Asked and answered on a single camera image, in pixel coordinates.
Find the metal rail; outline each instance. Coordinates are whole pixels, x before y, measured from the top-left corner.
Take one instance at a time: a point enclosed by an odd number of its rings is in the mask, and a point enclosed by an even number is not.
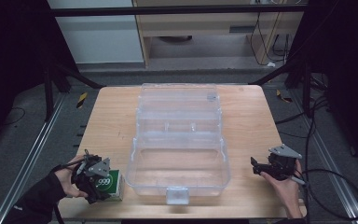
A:
[[[2,202],[0,206],[0,224],[3,222],[5,216],[7,215],[8,211],[10,210],[11,206],[14,202],[16,202],[20,196],[21,192],[24,189],[25,183],[28,180],[30,173],[32,172],[34,165],[36,163],[37,158],[39,157],[40,152],[42,151],[43,145],[45,145],[46,140],[48,139],[48,135],[60,114],[62,109],[62,103],[65,99],[65,93],[60,93],[57,99],[57,102],[54,106],[55,111],[51,116],[51,119],[46,121],[43,125],[39,135],[36,137],[34,141],[34,145],[31,148],[28,157],[26,158],[24,164],[22,165],[19,174],[16,177],[13,185],[10,188],[6,198]]]
[[[213,6],[171,6],[171,7],[95,7],[59,8],[50,10],[23,11],[25,14],[52,17],[125,16],[160,14],[204,14],[204,13],[246,13],[246,12],[297,12],[317,10],[322,7],[306,4],[284,5],[213,5]]]
[[[301,106],[301,97],[298,95],[297,91],[290,90],[291,95],[299,109],[302,111]],[[308,128],[310,128],[310,120],[304,116],[304,122]],[[312,135],[313,143],[316,146],[316,150],[322,160],[324,167],[328,170],[334,171],[341,174],[337,164],[334,162],[332,156],[328,152],[324,140],[319,135],[318,130],[315,130],[315,133]],[[337,192],[339,199],[341,200],[347,214],[349,217],[358,217],[358,202],[351,191],[351,187],[343,179],[337,178],[336,176],[330,176],[330,180]],[[358,224],[358,220],[353,221],[353,224]]]

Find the cable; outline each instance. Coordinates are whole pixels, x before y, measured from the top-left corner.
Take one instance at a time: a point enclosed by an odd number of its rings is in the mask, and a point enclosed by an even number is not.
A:
[[[264,52],[266,53],[267,57],[273,62],[273,63],[277,63],[277,62],[281,62],[283,60],[274,60],[274,59],[271,59],[269,57],[269,54],[267,53],[267,46],[266,46],[266,43],[264,41],[264,38],[263,38],[263,35],[261,34],[261,29],[260,29],[260,12],[257,13],[257,20],[256,20],[256,23],[255,23],[255,28],[254,30],[252,31],[252,34],[251,34],[251,38],[250,38],[250,44],[251,44],[251,49],[252,49],[252,52],[255,56],[255,49],[253,48],[253,36],[254,36],[254,33],[255,33],[255,29],[258,28],[258,32],[260,33],[260,38],[261,38],[261,42],[263,43],[263,47],[264,47]],[[267,65],[266,63],[261,63],[257,60],[257,57],[255,57],[255,60],[257,61],[257,63],[259,65]]]
[[[24,118],[24,116],[25,116],[25,110],[24,110],[23,108],[13,107],[13,108],[11,108],[11,109],[12,109],[12,110],[15,110],[15,109],[21,110],[21,111],[22,111],[22,115],[21,115],[18,119],[14,120],[14,121],[4,123],[4,125],[9,125],[9,124],[17,123],[17,122],[19,122],[22,118]]]
[[[323,106],[325,106],[325,105],[321,105],[321,103],[324,103],[324,102],[326,102],[326,101],[327,101],[327,100],[323,100],[323,101],[321,101],[320,103],[317,103],[317,104],[315,105],[315,107],[313,107],[313,108],[311,109],[311,113],[313,113],[314,110],[318,110],[318,109],[322,108]],[[289,122],[289,121],[291,121],[291,120],[293,120],[293,119],[297,119],[297,118],[301,117],[301,116],[304,115],[304,114],[306,114],[306,113],[305,113],[305,112],[301,112],[301,113],[296,114],[296,115],[293,115],[292,117],[289,117],[289,118],[287,118],[287,119],[282,119],[282,120],[275,121],[275,124],[278,125],[278,124],[282,124],[282,123]]]
[[[281,131],[278,131],[278,133],[286,134],[286,135],[296,137],[296,138],[307,138],[306,136],[298,136],[298,135],[294,135],[294,134],[290,134],[290,133],[284,133],[284,132],[281,132]]]
[[[328,14],[324,17],[324,19],[321,21],[321,23],[315,28],[315,30],[305,39],[303,44],[291,55],[291,58],[293,58],[296,54],[300,52],[301,49],[304,48],[304,46],[308,45],[308,42],[313,38],[313,36],[321,29],[321,27],[324,25],[324,23],[327,21],[327,19],[333,14],[334,10],[336,9],[338,3],[341,0],[337,0],[331,10],[328,12]]]
[[[352,189],[354,189],[356,191],[356,193],[358,194],[358,188],[355,186],[355,184],[353,184],[347,177],[340,175],[339,173],[336,173],[334,171],[330,171],[330,170],[325,170],[325,169],[310,169],[310,170],[305,170],[303,171],[303,174],[308,174],[308,173],[329,173],[332,175],[336,175],[339,176],[341,179],[344,179],[351,187]],[[333,212],[331,209],[327,208],[325,205],[323,205],[318,198],[315,196],[315,193],[312,191],[310,184],[308,184],[306,186],[306,188],[308,189],[308,191],[310,192],[310,196],[312,197],[312,199],[319,204],[322,209],[324,209],[326,212],[330,213],[331,215],[335,216],[335,217],[339,217],[341,219],[344,220],[348,220],[348,221],[354,221],[354,220],[358,220],[358,217],[344,217],[336,212]]]

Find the green box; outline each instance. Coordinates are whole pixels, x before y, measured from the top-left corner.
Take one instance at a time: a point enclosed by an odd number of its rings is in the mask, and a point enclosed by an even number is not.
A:
[[[109,176],[95,182],[95,187],[100,192],[106,192],[111,197],[105,201],[122,201],[124,193],[124,178],[119,170],[109,171]]]

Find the white wall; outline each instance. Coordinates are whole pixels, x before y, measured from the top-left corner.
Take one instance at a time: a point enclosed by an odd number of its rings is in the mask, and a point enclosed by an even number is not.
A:
[[[51,8],[132,7],[131,0],[48,0]],[[76,63],[142,63],[134,16],[56,18]]]

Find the human hand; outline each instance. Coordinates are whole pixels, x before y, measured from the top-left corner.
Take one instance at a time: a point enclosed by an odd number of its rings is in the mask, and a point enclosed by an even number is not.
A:
[[[83,159],[84,156],[82,155],[77,155],[75,156],[73,159],[71,159],[68,163],[73,162],[73,161],[80,161]],[[72,176],[72,172],[75,169],[76,164],[68,166],[64,169],[61,169],[59,171],[54,172],[54,174],[58,177],[58,179],[60,180],[63,192],[65,192],[68,195],[71,195],[73,197],[84,197],[87,198],[89,197],[89,195],[81,190],[76,189],[72,183],[71,183],[71,176]]]
[[[301,175],[301,164],[299,160],[296,160],[297,176]],[[278,195],[281,203],[284,205],[287,218],[302,218],[298,203],[298,184],[290,178],[285,180],[277,180],[271,175],[261,172],[260,173],[275,189],[275,193]]]

